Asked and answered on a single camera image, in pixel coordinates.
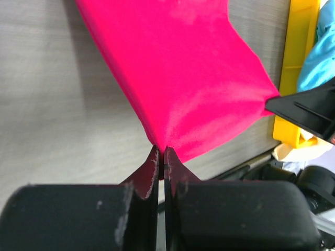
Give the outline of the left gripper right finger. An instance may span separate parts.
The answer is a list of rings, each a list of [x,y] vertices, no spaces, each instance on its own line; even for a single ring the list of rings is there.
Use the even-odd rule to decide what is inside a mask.
[[[287,181],[202,181],[164,152],[167,250],[320,250],[302,192]]]

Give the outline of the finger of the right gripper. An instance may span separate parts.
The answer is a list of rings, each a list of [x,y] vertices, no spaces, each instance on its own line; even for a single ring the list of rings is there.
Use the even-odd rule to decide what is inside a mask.
[[[334,78],[308,91],[269,99],[266,110],[334,143]]]

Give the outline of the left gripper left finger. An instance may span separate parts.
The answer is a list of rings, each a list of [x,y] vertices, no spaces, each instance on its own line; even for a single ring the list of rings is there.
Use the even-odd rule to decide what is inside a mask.
[[[1,213],[1,250],[155,250],[160,153],[117,185],[26,185]]]

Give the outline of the red t shirt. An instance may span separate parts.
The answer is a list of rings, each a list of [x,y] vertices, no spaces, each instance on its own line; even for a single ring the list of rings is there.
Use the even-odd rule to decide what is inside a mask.
[[[183,162],[268,116],[266,101],[279,96],[227,1],[76,4],[149,141]]]

